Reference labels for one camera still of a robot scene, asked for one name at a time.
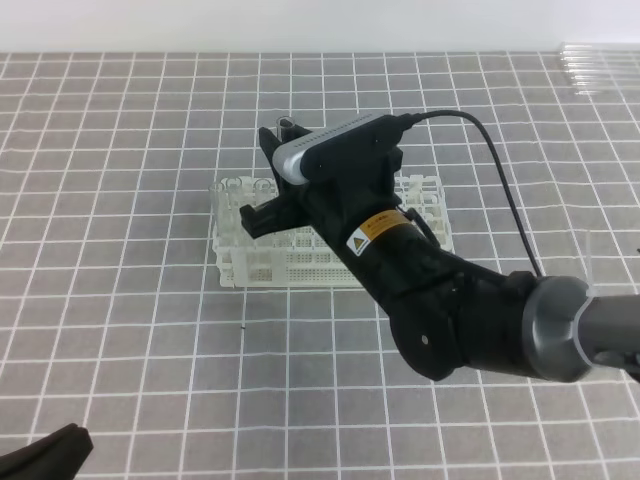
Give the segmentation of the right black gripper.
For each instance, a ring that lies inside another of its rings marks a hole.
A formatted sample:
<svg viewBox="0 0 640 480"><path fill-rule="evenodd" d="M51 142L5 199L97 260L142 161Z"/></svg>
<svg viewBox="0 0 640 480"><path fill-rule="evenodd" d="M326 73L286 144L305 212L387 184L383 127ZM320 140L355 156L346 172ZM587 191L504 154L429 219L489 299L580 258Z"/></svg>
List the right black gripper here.
<svg viewBox="0 0 640 480"><path fill-rule="evenodd" d="M296 138L281 143L276 132L258 130L259 145L280 192L256 207L239 209L252 239L312 227L330 245L368 245L403 225L395 173L397 147L380 153L363 148L308 148L313 132L296 124Z"/></svg>

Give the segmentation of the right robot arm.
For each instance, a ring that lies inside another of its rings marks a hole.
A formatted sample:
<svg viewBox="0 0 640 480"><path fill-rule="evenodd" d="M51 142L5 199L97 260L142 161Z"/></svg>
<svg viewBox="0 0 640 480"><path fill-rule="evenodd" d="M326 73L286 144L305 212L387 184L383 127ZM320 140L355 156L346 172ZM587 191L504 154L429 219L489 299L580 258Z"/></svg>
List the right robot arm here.
<svg viewBox="0 0 640 480"><path fill-rule="evenodd" d="M538 268L497 273L445 251L417 212L401 208L399 143L420 121L261 129L278 194L241 208L244 229L259 238L313 228L388 315L403 359L429 379L463 366L566 383L596 366L637 378L637 296L597 296Z"/></svg>

